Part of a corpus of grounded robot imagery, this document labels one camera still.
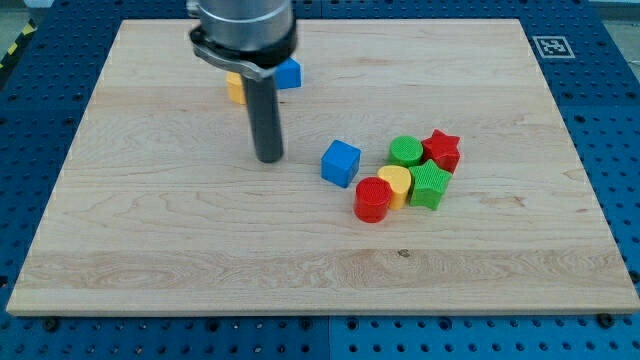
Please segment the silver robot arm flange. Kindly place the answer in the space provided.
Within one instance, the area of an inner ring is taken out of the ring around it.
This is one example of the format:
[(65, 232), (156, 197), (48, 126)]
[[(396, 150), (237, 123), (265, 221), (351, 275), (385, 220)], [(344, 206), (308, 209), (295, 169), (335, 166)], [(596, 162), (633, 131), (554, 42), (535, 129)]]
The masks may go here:
[(261, 81), (297, 47), (289, 0), (186, 0), (199, 21), (189, 32), (194, 54), (210, 65)]

